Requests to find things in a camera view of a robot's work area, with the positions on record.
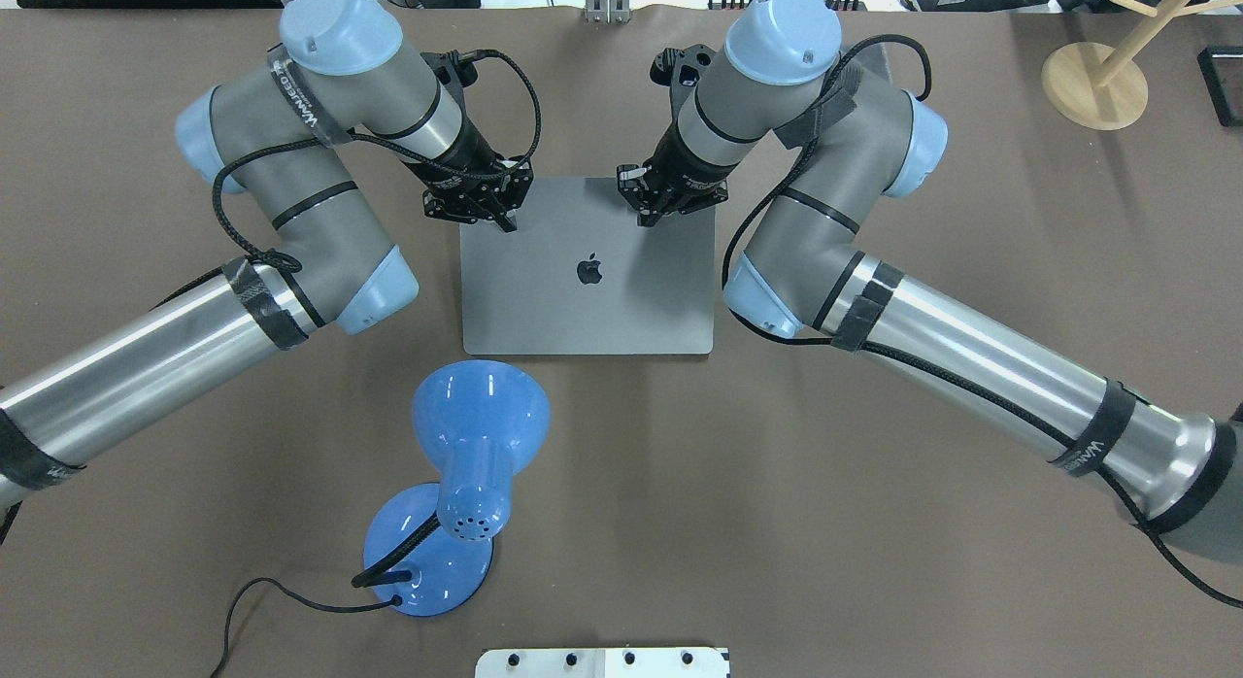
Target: laptop lid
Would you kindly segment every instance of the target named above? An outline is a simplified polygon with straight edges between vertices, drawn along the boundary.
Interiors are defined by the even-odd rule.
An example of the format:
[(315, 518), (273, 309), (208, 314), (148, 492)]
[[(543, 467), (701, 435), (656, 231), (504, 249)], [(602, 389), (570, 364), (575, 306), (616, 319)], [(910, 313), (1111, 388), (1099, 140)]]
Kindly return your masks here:
[(536, 178), (517, 231), (460, 228), (465, 351), (709, 353), (715, 216), (645, 229), (612, 178)]

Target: brown table surface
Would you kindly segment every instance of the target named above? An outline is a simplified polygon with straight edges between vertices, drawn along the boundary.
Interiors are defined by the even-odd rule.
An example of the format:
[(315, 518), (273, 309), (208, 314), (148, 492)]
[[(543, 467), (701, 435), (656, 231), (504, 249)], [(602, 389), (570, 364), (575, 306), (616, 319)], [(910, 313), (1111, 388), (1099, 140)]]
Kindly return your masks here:
[[(262, 61), (276, 12), (0, 11), (0, 382), (138, 316), (239, 251), (180, 159), (178, 112)], [(406, 11), (426, 51), (497, 46), (539, 90), (537, 174), (609, 175), (667, 123), (663, 46), (718, 46), (727, 14)], [(1117, 44), (1132, 15), (844, 15), (846, 40), (929, 46), (951, 128), (937, 173), (883, 200), (859, 244), (1173, 412), (1243, 398), (1243, 131), (1217, 124), (1196, 53), (1243, 19), (1187, 17), (1140, 55), (1149, 111), (1063, 119), (1044, 57)], [(899, 81), (919, 87), (895, 50)], [(467, 91), (503, 152), (530, 104), (496, 62)], [(0, 674), (204, 676), (226, 605), (271, 575), (352, 590), (394, 493), (433, 479), (409, 398), (464, 360), (457, 229), (362, 144), (347, 165), (423, 294), (385, 323), (251, 369), (27, 500), (0, 549)], [(717, 248), (791, 160), (731, 179)], [(227, 205), (271, 243), (249, 199)], [(1114, 501), (873, 362), (752, 337), (718, 309), (707, 358), (523, 358), (553, 404), (484, 588), (435, 620), (249, 597), (230, 676), (467, 678), (487, 648), (732, 651), (740, 677), (1238, 676), (1243, 615), (1207, 600)], [(1243, 574), (1191, 557), (1236, 595)]]

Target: round wooden base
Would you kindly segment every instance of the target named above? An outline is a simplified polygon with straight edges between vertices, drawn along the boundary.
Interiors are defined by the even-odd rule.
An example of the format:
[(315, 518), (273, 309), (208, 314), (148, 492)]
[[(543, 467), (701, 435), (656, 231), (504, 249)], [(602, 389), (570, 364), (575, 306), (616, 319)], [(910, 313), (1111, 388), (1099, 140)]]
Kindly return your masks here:
[(1149, 82), (1135, 62), (1105, 86), (1093, 86), (1093, 76), (1114, 53), (1114, 46), (1075, 42), (1062, 46), (1044, 62), (1040, 83), (1053, 107), (1075, 124), (1089, 129), (1121, 129), (1134, 123), (1149, 104)]

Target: light blue joint cap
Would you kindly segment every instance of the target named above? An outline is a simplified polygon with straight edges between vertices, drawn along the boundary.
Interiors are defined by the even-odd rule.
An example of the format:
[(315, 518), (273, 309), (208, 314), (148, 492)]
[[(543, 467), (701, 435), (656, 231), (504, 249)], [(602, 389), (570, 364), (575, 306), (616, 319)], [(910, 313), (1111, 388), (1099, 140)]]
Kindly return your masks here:
[[(190, 164), (190, 168), (199, 172), (204, 180), (210, 184), (216, 182), (216, 174), (225, 167), (225, 162), (216, 149), (216, 138), (211, 134), (211, 96), (219, 86), (213, 86), (199, 100), (190, 103), (190, 107), (177, 116), (177, 146), (181, 149), (181, 156)], [(230, 175), (225, 178), (222, 192), (230, 195), (245, 193), (246, 188), (234, 180)]]
[(725, 37), (725, 56), (743, 76), (798, 86), (838, 60), (842, 24), (824, 0), (755, 0)]
[(431, 373), (411, 409), (419, 444), (441, 474), (441, 526), (460, 540), (491, 539), (510, 520), (513, 476), (548, 434), (543, 388), (517, 367), (471, 360)]
[(751, 264), (747, 254), (742, 254), (742, 258), (738, 259), (733, 276), (725, 285), (725, 304), (735, 313), (773, 336), (793, 338), (794, 333), (798, 333), (798, 330), (803, 327), (803, 322), (794, 316), (794, 311), (791, 311), (789, 306), (781, 301), (777, 292), (773, 292), (756, 266)]
[(337, 325), (355, 336), (392, 316), (395, 311), (419, 296), (419, 281), (401, 258), (401, 249), (393, 249), (384, 256), (354, 299), (337, 317)]
[(302, 67), (353, 76), (393, 58), (401, 26), (375, 0), (292, 0), (281, 14), (281, 42)]
[(945, 147), (950, 143), (950, 126), (932, 108), (911, 98), (911, 143), (906, 147), (906, 160), (897, 178), (885, 190), (890, 198), (905, 198), (924, 184), (924, 179), (941, 163)]

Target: silver arm tube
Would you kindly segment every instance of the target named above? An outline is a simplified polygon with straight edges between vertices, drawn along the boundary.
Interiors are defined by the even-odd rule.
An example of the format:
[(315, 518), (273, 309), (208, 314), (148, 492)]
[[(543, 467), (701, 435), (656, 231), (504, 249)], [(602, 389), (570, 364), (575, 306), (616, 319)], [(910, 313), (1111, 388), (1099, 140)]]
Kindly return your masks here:
[[(209, 90), (179, 117), (183, 153), (209, 182), (226, 160), (307, 139), (316, 117), (342, 129), (363, 124), (457, 168), (495, 156), (374, 0), (293, 0), (281, 34), (295, 61), (298, 53), (307, 61), (302, 100), (286, 98), (290, 82), (275, 67), (259, 67)], [(237, 259), (221, 276), (0, 391), (0, 506), (63, 481), (316, 328), (337, 322), (357, 333), (418, 292), (332, 149), (262, 157), (236, 169), (229, 187), (252, 192), (281, 238), (277, 250), (302, 270)]]
[[(303, 337), (314, 332), (277, 271), (260, 266), (257, 276)], [(77, 469), (277, 352), (235, 287), (216, 276), (9, 384), (0, 412), (46, 457)], [(58, 483), (40, 476), (40, 462), (11, 457), (0, 468), (16, 479), (0, 474), (0, 508)]]
[[(764, 50), (807, 42), (810, 24), (784, 10), (772, 14), (776, 22), (751, 10), (731, 27), (727, 50), (730, 40), (741, 55), (755, 41)], [(764, 30), (747, 27), (759, 15)], [(768, 205), (725, 289), (730, 307), (782, 338), (810, 326), (834, 346), (936, 391), (1044, 460), (1062, 458), (1057, 464), (1069, 471), (1106, 468), (1170, 544), (1243, 564), (1243, 468), (1233, 467), (1243, 425), (1146, 403), (855, 249), (855, 234), (879, 197), (916, 189), (938, 163), (947, 133), (941, 117), (909, 93), (854, 65), (843, 68), (855, 70), (842, 78), (856, 85), (853, 108), (813, 133), (817, 148), (805, 168)], [(691, 100), (670, 132), (680, 134), (692, 159), (732, 165), (751, 147), (730, 146), (731, 134), (763, 136), (782, 124), (766, 117), (771, 106), (788, 113), (805, 95), (717, 60), (692, 93), (697, 112), (712, 114), (706, 129), (716, 138), (690, 127)], [(738, 103), (753, 109), (736, 111)]]

